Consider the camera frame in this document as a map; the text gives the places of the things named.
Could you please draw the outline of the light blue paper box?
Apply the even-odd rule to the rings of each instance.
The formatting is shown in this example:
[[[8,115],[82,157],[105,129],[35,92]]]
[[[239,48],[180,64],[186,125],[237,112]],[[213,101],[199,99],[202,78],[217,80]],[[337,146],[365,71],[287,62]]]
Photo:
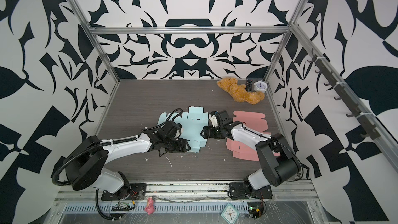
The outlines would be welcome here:
[[[203,138],[201,132],[208,126],[208,113],[203,107],[190,106],[188,112],[182,112],[174,122],[182,125],[180,137],[188,141],[190,152],[200,152],[201,147],[206,146],[207,138]]]

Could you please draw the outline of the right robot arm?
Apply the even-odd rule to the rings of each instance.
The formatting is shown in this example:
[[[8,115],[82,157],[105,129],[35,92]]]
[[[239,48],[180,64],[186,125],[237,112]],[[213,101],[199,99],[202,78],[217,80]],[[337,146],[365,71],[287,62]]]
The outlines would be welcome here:
[[[257,191],[270,185],[277,187],[303,171],[301,162],[282,134],[257,132],[243,122],[233,121],[227,111],[213,111],[208,119],[208,125],[201,132],[203,138],[228,138],[257,152],[261,169],[245,177],[248,190]]]

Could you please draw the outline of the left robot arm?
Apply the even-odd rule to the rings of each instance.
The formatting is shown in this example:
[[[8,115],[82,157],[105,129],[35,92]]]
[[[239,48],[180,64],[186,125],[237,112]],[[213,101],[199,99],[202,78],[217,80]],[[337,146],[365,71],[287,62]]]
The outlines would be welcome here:
[[[182,125],[168,120],[153,128],[145,128],[140,134],[131,137],[100,140],[97,136],[90,136],[55,170],[52,183],[56,186],[71,185],[75,191],[86,188],[104,190],[119,198],[126,198],[131,192],[126,176],[105,168],[105,165],[122,157],[154,150],[163,149],[165,153],[188,152],[191,146],[181,135]]]

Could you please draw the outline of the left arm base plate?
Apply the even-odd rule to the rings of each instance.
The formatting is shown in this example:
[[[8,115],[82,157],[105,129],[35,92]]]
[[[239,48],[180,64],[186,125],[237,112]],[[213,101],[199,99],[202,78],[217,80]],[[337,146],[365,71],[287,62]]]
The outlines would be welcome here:
[[[102,201],[119,201],[119,200],[141,200],[146,195],[147,184],[145,183],[133,183],[129,186],[123,186],[116,193],[109,193],[103,191],[101,200]]]

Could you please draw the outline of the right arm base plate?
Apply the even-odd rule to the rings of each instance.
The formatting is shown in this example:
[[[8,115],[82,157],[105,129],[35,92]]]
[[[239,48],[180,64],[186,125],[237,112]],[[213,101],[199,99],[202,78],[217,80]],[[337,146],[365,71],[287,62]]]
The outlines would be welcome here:
[[[233,200],[240,199],[272,199],[273,193],[270,186],[255,190],[245,182],[229,183],[228,197]]]

